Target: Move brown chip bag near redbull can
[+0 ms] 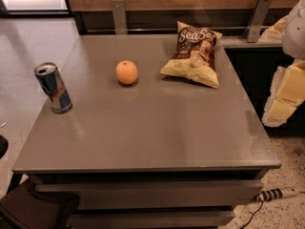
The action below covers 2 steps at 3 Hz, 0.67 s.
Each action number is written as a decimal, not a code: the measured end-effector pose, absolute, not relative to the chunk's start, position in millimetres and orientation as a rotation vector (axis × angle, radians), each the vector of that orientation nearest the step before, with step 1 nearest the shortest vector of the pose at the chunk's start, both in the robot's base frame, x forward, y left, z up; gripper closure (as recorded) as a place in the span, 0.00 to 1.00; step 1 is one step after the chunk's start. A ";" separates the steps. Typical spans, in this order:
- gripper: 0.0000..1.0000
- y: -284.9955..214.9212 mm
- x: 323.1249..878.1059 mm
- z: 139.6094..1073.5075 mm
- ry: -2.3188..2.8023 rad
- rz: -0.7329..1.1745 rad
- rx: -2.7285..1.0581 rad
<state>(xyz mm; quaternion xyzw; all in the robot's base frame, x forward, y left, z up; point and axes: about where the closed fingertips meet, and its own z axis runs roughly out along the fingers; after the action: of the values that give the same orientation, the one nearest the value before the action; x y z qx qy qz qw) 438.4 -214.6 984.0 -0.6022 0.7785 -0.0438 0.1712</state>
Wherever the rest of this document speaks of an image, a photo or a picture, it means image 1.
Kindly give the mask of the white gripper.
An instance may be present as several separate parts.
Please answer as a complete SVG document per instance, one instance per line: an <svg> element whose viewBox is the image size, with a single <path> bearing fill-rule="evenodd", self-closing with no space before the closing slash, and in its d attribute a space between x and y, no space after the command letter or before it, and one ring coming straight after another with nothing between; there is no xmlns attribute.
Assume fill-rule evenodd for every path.
<svg viewBox="0 0 305 229"><path fill-rule="evenodd" d="M299 0L286 19L282 33L283 51L294 59L305 59L305 0ZM288 68L278 66L262 122L279 127L305 101L305 60L295 60Z"/></svg>

